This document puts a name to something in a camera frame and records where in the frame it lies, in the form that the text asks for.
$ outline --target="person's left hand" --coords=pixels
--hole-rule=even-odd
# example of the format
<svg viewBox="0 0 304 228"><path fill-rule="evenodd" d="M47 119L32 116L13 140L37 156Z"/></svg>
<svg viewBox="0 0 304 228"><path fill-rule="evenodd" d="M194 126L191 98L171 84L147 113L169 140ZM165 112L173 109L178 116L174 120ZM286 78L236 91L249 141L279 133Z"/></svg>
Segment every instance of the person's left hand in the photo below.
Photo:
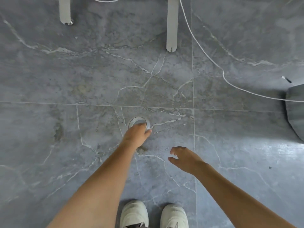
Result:
<svg viewBox="0 0 304 228"><path fill-rule="evenodd" d="M131 145L134 149L137 149L151 135L151 132L152 130L146 131L146 123L135 124L127 130L121 143Z"/></svg>

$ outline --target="tape roll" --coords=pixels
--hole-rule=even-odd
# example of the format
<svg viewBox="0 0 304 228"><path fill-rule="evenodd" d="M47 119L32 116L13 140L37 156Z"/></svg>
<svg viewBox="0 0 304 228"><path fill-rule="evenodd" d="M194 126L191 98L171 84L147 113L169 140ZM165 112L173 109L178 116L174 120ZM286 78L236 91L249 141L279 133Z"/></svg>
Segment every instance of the tape roll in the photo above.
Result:
<svg viewBox="0 0 304 228"><path fill-rule="evenodd" d="M128 129L138 123L146 123L146 130L149 130L151 127L150 121L148 119L144 117L135 117L129 122Z"/></svg>

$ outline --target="white table leg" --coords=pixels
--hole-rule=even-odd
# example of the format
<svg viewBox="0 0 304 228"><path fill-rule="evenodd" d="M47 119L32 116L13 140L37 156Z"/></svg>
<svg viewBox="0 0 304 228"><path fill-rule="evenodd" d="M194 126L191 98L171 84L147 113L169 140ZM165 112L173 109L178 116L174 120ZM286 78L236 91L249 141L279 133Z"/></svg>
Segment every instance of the white table leg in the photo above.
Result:
<svg viewBox="0 0 304 228"><path fill-rule="evenodd" d="M59 0L59 16L63 24L73 24L71 19L71 0Z"/></svg>
<svg viewBox="0 0 304 228"><path fill-rule="evenodd" d="M179 0L168 0L167 50L176 51Z"/></svg>

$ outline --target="person's right arm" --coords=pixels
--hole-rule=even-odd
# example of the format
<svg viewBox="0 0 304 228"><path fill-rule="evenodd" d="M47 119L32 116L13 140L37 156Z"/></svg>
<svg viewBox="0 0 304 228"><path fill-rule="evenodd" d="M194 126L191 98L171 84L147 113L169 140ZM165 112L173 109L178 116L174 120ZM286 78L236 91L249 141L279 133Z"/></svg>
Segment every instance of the person's right arm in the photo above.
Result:
<svg viewBox="0 0 304 228"><path fill-rule="evenodd" d="M225 179L191 150L178 146L173 147L170 154L178 159L169 157L168 160L203 184L235 228L295 228Z"/></svg>

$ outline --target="bare skin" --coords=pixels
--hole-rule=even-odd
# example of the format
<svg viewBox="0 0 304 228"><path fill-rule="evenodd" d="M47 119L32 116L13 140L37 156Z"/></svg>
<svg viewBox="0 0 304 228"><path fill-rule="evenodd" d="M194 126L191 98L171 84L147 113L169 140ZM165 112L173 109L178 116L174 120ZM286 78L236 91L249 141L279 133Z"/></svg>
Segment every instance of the bare skin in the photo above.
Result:
<svg viewBox="0 0 304 228"><path fill-rule="evenodd" d="M48 228L109 228L115 226L120 196L136 149L150 136L146 125L130 128L119 147L68 200ZM168 160L194 175L222 208L235 228L295 228L229 182L197 154L173 147Z"/></svg>

